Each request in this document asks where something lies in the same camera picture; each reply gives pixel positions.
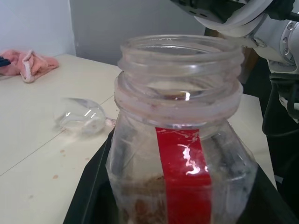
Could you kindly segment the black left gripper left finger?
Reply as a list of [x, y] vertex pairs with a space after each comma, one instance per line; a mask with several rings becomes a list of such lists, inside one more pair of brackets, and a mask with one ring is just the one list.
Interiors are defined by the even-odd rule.
[[117, 206], [106, 171], [113, 133], [85, 166], [63, 224], [117, 224]]

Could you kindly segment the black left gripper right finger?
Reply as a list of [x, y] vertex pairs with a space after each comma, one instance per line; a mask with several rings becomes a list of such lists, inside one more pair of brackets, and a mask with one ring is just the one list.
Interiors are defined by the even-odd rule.
[[299, 224], [299, 219], [258, 167], [248, 203], [237, 224]]

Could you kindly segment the clear bottle with red stripe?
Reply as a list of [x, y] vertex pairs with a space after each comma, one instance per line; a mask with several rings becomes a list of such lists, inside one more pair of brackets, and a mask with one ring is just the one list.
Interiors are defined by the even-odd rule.
[[127, 40], [106, 169], [120, 224], [237, 224], [257, 163], [228, 120], [241, 47], [201, 35]]

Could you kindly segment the pink cloth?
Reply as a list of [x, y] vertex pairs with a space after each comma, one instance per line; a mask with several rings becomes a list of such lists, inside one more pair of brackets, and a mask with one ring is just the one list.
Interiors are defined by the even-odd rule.
[[41, 76], [59, 67], [59, 62], [53, 57], [41, 56], [32, 50], [6, 50], [0, 54], [11, 64], [0, 68], [0, 75], [21, 76], [26, 83], [32, 83]]

